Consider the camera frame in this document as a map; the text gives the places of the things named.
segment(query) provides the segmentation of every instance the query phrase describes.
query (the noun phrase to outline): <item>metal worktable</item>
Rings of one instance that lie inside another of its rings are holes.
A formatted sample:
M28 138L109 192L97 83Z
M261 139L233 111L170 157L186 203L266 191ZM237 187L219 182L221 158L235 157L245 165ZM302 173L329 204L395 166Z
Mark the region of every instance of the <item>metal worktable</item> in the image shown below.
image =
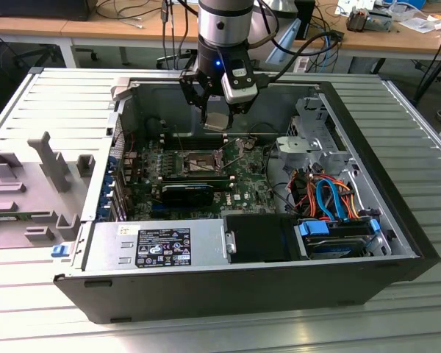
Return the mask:
M29 74L0 115L0 151L37 162L26 140L38 126L49 131L51 147L66 160L96 153L114 109L113 79L142 72L157 78L156 71L138 70ZM441 256L437 133L377 76L314 78L332 82ZM50 253L0 250L0 352L441 352L441 262L364 306L97 325L52 283L69 262Z

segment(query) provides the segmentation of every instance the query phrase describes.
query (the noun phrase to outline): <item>motherboard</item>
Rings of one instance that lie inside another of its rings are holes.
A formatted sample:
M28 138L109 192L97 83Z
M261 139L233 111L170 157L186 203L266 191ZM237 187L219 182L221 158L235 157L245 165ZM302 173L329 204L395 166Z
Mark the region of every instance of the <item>motherboard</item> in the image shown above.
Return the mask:
M151 140L125 154L128 220L275 213L264 148L247 139Z

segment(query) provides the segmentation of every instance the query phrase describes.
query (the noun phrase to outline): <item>power supply label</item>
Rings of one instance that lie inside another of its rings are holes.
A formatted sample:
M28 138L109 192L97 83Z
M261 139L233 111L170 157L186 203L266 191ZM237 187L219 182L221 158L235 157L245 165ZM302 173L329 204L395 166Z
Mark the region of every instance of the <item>power supply label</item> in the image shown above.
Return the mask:
M136 266L191 265L190 228L141 229L137 237Z

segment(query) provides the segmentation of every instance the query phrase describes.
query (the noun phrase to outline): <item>screw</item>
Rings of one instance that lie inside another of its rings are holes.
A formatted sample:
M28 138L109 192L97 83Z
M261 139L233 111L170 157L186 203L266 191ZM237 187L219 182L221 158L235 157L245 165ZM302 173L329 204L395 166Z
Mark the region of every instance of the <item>screw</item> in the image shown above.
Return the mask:
M226 244L226 250L229 254L235 254L234 244Z

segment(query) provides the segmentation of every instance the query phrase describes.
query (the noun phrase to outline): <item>wooden desk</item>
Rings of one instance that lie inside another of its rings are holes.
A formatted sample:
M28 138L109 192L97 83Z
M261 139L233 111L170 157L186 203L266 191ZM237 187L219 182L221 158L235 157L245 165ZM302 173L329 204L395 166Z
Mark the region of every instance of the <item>wooden desk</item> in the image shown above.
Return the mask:
M345 38L342 45L342 52L353 56L367 56L367 57L408 57L413 59L420 59L422 56L429 58L434 55L440 44L441 31L433 31L426 34L421 34L411 29L408 29L400 24L394 24L392 31L386 32L371 32L363 33L349 32L346 29L346 17L333 15L334 6L337 0L321 0L319 7L322 10L323 16L332 26L333 29L345 33ZM125 0L118 2L118 7L129 6L134 4L134 1ZM145 8L151 9L158 7L158 3L151 2L147 7L142 9L132 9L125 12L127 15L134 15L141 13ZM437 12L441 11L441 4L428 4L424 8L425 11ZM175 13L175 39L181 40L184 33L184 9L181 6L173 8ZM112 6L106 7L105 14L113 15L114 9ZM197 41L197 22L196 18L189 14L189 32L186 39L185 48L195 48ZM93 41L85 40L89 38L97 39L118 39L125 40L128 46L147 46L147 42L158 42L155 46L160 47L160 40L162 39L162 22L159 19L159 13L151 13L143 17L142 25L144 29L138 29L134 26L124 24L120 21L109 20L94 14L88 22L74 22L69 21L62 29L62 36L71 37L75 43L90 44ZM170 24L167 25L167 41L171 40ZM299 47L303 41L297 40L295 46ZM314 46L321 46L318 41Z
M117 0L118 8L140 4L141 0ZM436 53L441 31L420 34L407 29L400 24L394 24L392 31L355 33L346 30L346 18L335 16L334 4L337 0L319 0L319 7L326 21L333 24L332 28L345 33L340 56L351 57L385 57L400 59L428 60ZM160 0L153 0L144 7L130 9L124 15L135 15L160 6ZM441 11L440 4L428 4L425 11ZM101 8L103 14L115 15L112 3ZM184 9L176 5L175 41L178 46L184 34ZM198 26L196 17L188 15L189 32L184 43L185 49L197 46ZM93 13L87 22L64 20L46 20L31 18L0 18L0 35L10 42L53 43L60 46L65 64L69 68L78 67L75 60L74 46L118 46L118 47L162 47L162 22L159 11L154 11L142 17L143 29L128 25L122 21L103 18ZM167 47L171 47L171 24L167 24ZM299 47L303 41L297 40L294 47ZM318 40L312 47L321 46Z
M0 35L60 36L67 20L0 17Z

